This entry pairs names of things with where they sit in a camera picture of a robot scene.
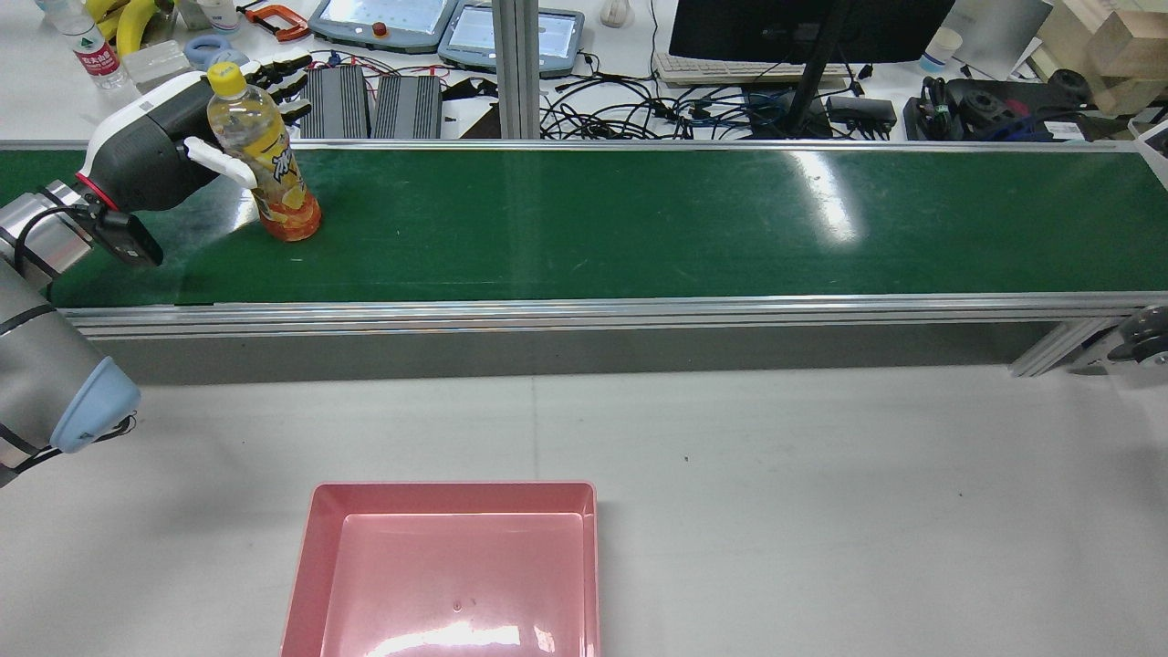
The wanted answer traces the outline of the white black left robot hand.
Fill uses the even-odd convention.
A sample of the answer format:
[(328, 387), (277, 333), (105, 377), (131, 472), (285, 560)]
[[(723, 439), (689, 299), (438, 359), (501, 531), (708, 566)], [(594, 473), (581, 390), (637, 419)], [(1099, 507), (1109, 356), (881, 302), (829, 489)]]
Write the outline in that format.
[(246, 191), (281, 193), (296, 173), (287, 123), (308, 51), (296, 48), (239, 67), (245, 92), (221, 99), (203, 71), (183, 72), (109, 116), (77, 173), (79, 216), (168, 210), (218, 175)]

